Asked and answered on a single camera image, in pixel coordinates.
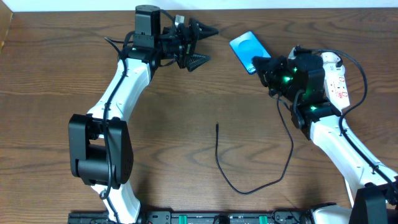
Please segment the white power strip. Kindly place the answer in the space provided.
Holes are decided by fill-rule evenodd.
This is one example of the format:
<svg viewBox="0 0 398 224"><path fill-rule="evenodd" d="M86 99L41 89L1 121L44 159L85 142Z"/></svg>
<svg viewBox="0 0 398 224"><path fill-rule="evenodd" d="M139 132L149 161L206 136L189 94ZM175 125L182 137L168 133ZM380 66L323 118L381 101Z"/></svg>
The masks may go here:
<svg viewBox="0 0 398 224"><path fill-rule="evenodd" d="M326 97L340 111L350 105L346 87L345 66L339 55L333 52L321 54L325 71L324 87Z"/></svg>

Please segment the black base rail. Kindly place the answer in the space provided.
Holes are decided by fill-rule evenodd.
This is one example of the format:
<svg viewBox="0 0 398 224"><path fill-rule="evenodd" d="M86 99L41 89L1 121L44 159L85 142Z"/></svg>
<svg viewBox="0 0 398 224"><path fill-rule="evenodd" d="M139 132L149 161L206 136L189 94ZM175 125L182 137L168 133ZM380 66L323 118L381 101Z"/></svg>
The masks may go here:
<svg viewBox="0 0 398 224"><path fill-rule="evenodd" d="M72 212L67 224L90 223L137 223L137 224L312 224L314 220L309 212L276 210L267 213L199 213L146 211L132 215L108 212Z"/></svg>

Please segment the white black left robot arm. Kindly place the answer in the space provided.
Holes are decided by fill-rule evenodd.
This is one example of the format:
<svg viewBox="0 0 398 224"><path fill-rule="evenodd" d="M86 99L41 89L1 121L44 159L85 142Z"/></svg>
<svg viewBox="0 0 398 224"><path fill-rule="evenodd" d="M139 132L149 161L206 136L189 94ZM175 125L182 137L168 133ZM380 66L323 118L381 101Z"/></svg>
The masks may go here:
<svg viewBox="0 0 398 224"><path fill-rule="evenodd" d="M161 28L160 17L171 25ZM135 29L117 48L116 73L100 100L86 114L74 114L68 124L70 169L104 202L110 223L143 223L141 203L129 181L134 155L128 121L137 100L155 71L176 63L189 72L210 60L195 53L199 40L218 34L218 29L191 18L171 16L153 5L135 9Z"/></svg>

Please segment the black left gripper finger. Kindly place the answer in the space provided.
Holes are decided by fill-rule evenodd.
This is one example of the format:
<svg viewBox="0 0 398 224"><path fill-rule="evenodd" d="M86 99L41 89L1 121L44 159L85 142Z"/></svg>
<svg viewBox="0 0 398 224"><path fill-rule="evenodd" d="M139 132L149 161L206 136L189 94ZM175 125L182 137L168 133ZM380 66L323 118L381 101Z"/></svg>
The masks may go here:
<svg viewBox="0 0 398 224"><path fill-rule="evenodd" d="M189 72L192 72L210 59L211 57L209 55L193 54L187 58L185 66Z"/></svg>
<svg viewBox="0 0 398 224"><path fill-rule="evenodd" d="M200 21L196 21L196 27L197 27L197 34L198 34L198 39L202 40L214 35L218 35L219 31L218 29L204 25Z"/></svg>

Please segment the blue Galaxy smartphone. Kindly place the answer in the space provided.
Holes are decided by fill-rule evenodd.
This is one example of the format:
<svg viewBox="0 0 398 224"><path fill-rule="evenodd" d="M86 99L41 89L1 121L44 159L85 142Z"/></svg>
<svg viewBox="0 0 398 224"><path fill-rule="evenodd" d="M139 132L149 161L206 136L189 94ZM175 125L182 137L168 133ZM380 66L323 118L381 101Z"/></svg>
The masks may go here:
<svg viewBox="0 0 398 224"><path fill-rule="evenodd" d="M256 72L256 68L252 63L253 57L271 58L268 51L262 46L252 31L247 31L231 40L229 46L243 65L245 71L250 75Z"/></svg>

